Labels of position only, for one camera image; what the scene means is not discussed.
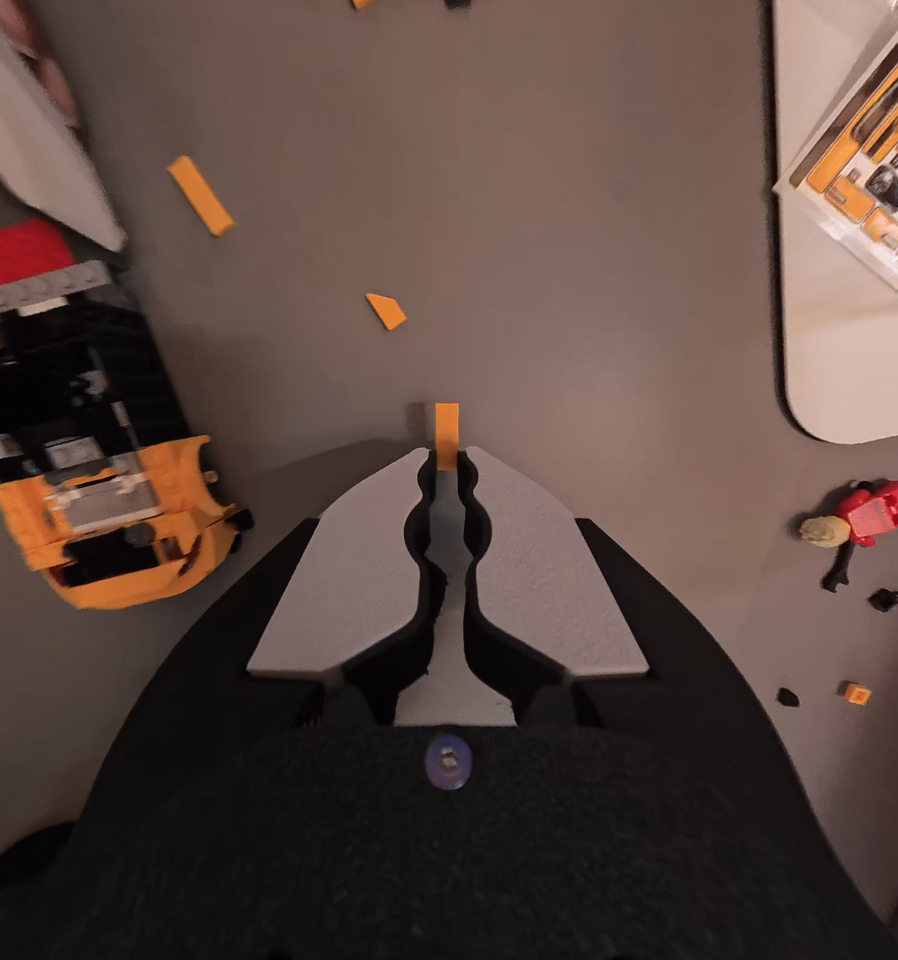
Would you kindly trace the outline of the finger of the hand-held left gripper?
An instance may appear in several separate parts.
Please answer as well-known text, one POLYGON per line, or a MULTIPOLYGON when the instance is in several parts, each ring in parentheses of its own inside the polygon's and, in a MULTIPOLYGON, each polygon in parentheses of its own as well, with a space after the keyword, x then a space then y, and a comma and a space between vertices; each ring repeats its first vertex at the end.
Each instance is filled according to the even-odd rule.
POLYGON ((0 1, 0 182, 33 210, 120 254, 127 236, 82 142, 3 28, 0 1))

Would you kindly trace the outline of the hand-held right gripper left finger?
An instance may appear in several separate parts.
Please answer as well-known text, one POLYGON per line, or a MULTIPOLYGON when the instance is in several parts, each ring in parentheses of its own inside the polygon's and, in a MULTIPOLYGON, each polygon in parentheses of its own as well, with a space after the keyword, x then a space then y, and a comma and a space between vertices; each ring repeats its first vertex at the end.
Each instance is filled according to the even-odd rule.
POLYGON ((428 626, 432 451, 360 481, 316 522, 247 664, 259 678, 337 680, 428 626))

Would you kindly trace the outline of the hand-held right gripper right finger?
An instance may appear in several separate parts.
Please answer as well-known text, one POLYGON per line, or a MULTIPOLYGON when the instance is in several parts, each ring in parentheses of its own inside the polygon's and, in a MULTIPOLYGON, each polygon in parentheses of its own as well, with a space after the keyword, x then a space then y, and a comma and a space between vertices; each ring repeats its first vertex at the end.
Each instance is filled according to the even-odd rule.
POLYGON ((464 645, 486 682, 637 678, 649 667, 573 513, 477 446, 458 456, 464 645))

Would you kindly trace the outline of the narrow orange lego tile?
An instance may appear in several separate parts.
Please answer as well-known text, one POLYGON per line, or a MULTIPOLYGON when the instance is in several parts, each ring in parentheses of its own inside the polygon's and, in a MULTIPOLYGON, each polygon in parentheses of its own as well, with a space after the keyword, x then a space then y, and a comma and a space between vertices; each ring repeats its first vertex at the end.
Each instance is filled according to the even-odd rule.
POLYGON ((459 451, 459 405, 452 402, 434 404, 434 449, 437 470, 457 470, 459 451))

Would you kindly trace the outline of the orange and black lego car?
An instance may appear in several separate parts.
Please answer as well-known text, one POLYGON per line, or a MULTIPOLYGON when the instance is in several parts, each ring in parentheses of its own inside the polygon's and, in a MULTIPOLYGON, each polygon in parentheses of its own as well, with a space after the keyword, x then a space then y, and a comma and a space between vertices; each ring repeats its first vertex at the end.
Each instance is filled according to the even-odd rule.
POLYGON ((183 594, 236 553, 250 510, 218 499, 147 318, 55 222, 0 228, 0 513, 71 606, 183 594))

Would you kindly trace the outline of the flat orange lego tile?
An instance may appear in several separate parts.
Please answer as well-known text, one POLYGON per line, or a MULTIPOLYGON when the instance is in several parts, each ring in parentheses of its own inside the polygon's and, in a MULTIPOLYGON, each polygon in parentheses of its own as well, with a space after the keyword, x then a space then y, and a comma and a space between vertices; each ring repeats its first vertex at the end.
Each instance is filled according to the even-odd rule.
POLYGON ((167 167, 167 173, 210 234, 220 237, 235 227, 234 218, 190 156, 180 155, 167 167))

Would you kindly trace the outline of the red lego minifigure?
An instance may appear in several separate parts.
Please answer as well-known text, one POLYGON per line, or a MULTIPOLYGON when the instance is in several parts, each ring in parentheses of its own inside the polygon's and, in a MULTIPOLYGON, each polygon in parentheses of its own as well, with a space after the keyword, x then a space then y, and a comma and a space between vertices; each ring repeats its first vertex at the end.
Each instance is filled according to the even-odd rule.
POLYGON ((835 594, 849 583, 855 552, 871 548, 879 538, 898 530, 898 481, 857 482, 827 513, 811 515, 799 524, 803 542, 835 550, 835 558, 820 586, 835 594))

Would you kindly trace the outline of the lego instruction booklet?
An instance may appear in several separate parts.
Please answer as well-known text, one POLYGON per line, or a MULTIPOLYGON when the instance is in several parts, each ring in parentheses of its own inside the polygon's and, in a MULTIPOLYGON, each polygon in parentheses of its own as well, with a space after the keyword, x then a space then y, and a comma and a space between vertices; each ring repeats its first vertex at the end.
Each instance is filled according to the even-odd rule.
POLYGON ((898 293, 898 2, 774 186, 898 293))

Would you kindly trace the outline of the person's left hand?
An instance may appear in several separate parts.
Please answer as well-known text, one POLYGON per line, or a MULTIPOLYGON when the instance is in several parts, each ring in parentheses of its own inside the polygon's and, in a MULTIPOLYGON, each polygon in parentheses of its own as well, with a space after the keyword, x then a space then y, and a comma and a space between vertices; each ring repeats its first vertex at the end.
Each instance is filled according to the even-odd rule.
POLYGON ((65 123, 74 130, 82 129, 81 118, 66 77, 52 54, 47 51, 41 35, 22 1, 4 2, 3 28, 10 36, 16 52, 58 109, 65 123))

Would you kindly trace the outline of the white rounded board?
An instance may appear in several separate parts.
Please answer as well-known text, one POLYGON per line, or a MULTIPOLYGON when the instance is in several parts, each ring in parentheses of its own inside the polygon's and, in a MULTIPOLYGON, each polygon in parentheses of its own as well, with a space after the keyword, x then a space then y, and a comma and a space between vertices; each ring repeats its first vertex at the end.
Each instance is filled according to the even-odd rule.
MULTIPOLYGON (((771 2, 777 181, 888 3, 771 2)), ((898 436, 898 293, 828 236, 797 198, 775 196, 782 377, 793 418, 837 445, 898 436)))

